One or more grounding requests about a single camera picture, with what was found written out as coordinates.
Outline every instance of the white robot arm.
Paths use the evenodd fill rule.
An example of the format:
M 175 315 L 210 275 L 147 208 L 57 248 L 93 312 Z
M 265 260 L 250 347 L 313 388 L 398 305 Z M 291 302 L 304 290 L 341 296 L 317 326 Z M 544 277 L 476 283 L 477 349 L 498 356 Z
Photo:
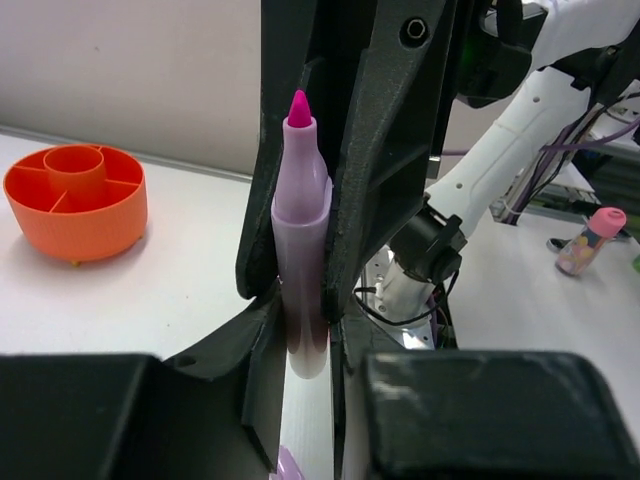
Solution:
M 458 268 L 461 259 L 457 252 L 464 240 L 470 239 L 487 208 L 508 190 L 539 150 L 587 112 L 601 93 L 592 92 L 576 82 L 573 75 L 552 65 L 578 52 L 619 45 L 638 33 L 634 29 L 640 19 L 640 0 L 524 0 L 523 3 L 535 3 L 547 12 L 533 45 L 526 81 L 469 153 L 427 189 L 428 212 L 449 220 L 459 219 L 457 228 L 464 239 L 457 238 L 454 247 L 450 237 L 440 238 L 436 233 L 432 238 L 425 237 L 424 244 L 416 247 L 415 235 L 403 237 L 404 231 L 437 231 L 433 227 L 434 218 L 429 217 L 431 213 L 421 216 L 423 212 L 411 221 L 413 226 L 406 226 L 392 239 L 390 246 L 396 255 L 376 294 L 377 301 L 386 308 L 386 318 L 391 319 L 388 323 L 396 325 L 391 328 L 400 325 L 418 328 L 419 324 L 412 321 L 417 318 L 424 323 L 422 312 L 433 284 Z
M 591 92 L 552 67 L 557 60 L 624 41 L 640 19 L 638 0 L 536 0 L 548 11 L 534 45 L 531 74 L 504 113 L 469 153 L 432 185 L 430 205 L 457 215 L 466 238 L 537 152 L 588 108 Z

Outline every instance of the orange container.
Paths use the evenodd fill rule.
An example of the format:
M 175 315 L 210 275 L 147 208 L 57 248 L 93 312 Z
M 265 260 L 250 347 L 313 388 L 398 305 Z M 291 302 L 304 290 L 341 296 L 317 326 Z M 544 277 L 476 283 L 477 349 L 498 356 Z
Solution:
M 144 171 L 128 153 L 64 145 L 28 155 L 4 177 L 20 228 L 36 249 L 72 263 L 100 260 L 144 235 Z

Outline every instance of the white wall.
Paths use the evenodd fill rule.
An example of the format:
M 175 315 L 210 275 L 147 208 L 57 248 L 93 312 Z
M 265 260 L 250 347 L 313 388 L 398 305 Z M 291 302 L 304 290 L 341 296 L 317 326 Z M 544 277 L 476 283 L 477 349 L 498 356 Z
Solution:
M 0 124 L 251 173 L 259 79 L 259 0 L 0 2 Z M 502 108 L 455 105 L 447 147 Z

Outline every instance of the marker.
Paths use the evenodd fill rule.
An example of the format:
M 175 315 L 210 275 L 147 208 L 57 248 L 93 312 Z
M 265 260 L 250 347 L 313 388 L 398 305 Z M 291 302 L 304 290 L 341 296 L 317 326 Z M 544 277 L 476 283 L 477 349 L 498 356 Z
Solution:
M 324 242 L 333 184 L 318 150 L 318 126 L 304 92 L 282 124 L 282 162 L 271 204 L 291 367 L 313 378 L 327 359 L 329 327 L 320 306 Z

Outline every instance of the table surface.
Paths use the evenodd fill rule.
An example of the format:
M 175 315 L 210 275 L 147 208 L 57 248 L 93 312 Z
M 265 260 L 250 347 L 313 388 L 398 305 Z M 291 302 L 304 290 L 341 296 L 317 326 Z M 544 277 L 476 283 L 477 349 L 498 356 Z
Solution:
M 46 145 L 0 136 L 0 174 Z M 0 352 L 138 351 L 173 355 L 241 311 L 234 262 L 249 184 L 145 165 L 145 239 L 109 261 L 71 265 L 24 240 L 0 197 Z M 523 215 L 520 226 L 485 216 L 463 250 L 451 309 L 462 348 L 563 350 L 589 358 L 609 381 L 640 441 L 640 247 L 613 243 L 579 279 L 553 267 L 548 237 L 578 227 Z M 332 472 L 328 366 L 311 381 L 290 369 L 281 442 L 308 480 Z

